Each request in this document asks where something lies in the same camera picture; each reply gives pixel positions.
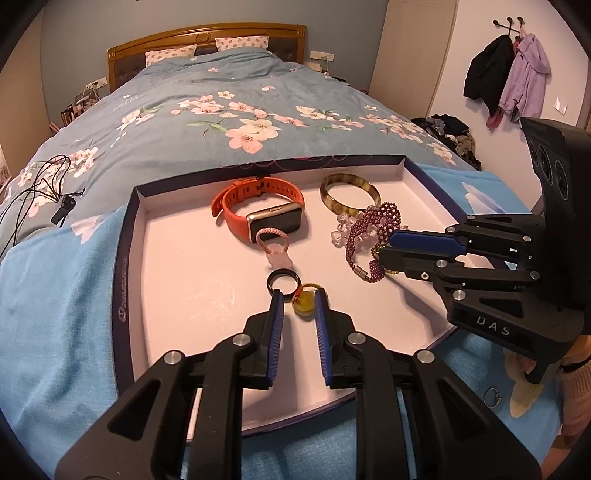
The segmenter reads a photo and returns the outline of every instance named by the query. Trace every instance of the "coat rack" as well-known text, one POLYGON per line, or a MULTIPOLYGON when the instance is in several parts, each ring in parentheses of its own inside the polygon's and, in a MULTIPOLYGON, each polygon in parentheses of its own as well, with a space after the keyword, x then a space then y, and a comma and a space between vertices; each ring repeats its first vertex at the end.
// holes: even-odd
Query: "coat rack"
MULTIPOLYGON (((523 25, 525 23, 525 20, 523 20, 523 17, 517 17, 517 20, 518 20, 519 24, 521 25, 521 28, 523 28, 523 25)), ((501 27, 501 28, 507 28, 509 30, 509 33, 515 32, 518 35, 521 35, 521 29, 516 30, 516 29, 513 28, 513 24, 515 23, 513 21, 513 19, 511 17, 507 17, 507 21, 509 22, 509 26, 508 27, 506 25, 501 25, 498 20, 493 20, 492 22, 493 22, 493 24, 497 28, 499 28, 499 27, 501 27)))

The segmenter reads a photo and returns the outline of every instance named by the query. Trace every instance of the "pillow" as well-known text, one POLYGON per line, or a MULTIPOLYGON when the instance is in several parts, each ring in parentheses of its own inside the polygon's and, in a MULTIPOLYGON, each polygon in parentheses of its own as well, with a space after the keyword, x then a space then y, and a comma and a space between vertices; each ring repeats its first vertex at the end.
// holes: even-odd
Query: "pillow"
POLYGON ((258 47, 267 49, 269 37, 224 37, 216 38, 218 51, 224 51, 235 47, 258 47))
POLYGON ((153 63, 164 59, 171 59, 173 57, 192 57, 195 55, 197 45, 187 45, 181 48, 169 48, 168 50, 156 50, 146 52, 146 66, 149 67, 153 63))

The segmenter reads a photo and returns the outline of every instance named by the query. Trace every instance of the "wooden headboard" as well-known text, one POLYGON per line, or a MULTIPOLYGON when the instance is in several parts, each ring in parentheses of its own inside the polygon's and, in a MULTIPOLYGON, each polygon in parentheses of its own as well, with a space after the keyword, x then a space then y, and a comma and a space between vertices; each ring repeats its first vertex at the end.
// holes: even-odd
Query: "wooden headboard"
POLYGON ((145 67, 145 53, 153 50, 197 44, 195 55, 217 51, 216 38, 269 36, 269 51, 281 60, 304 62, 306 27, 282 23, 220 23, 179 28, 156 33, 109 49, 109 88, 111 92, 128 82, 145 67))

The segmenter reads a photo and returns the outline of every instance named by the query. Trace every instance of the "purple jacket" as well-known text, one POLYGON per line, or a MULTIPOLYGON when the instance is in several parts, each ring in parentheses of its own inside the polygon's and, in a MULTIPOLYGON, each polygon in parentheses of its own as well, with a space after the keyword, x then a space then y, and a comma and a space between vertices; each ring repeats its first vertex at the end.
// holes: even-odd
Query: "purple jacket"
POLYGON ((546 93, 548 57, 534 34, 526 35, 518 47, 499 106, 511 121, 522 116, 539 118, 546 93))

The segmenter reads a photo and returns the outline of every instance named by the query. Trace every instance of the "orange watch strap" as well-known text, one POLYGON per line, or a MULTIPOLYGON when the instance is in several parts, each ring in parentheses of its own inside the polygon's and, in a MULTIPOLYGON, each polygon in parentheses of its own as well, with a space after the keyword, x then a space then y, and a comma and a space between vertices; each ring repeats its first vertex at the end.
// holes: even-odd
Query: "orange watch strap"
POLYGON ((225 221, 232 233, 249 242, 250 234, 246 217, 236 215, 231 208, 247 198, 257 197, 262 193, 276 193, 288 197, 293 202, 301 204, 302 209, 304 208, 304 196, 291 182, 275 177, 257 177, 237 180, 218 193, 212 202, 212 215, 217 217, 223 210, 225 221))

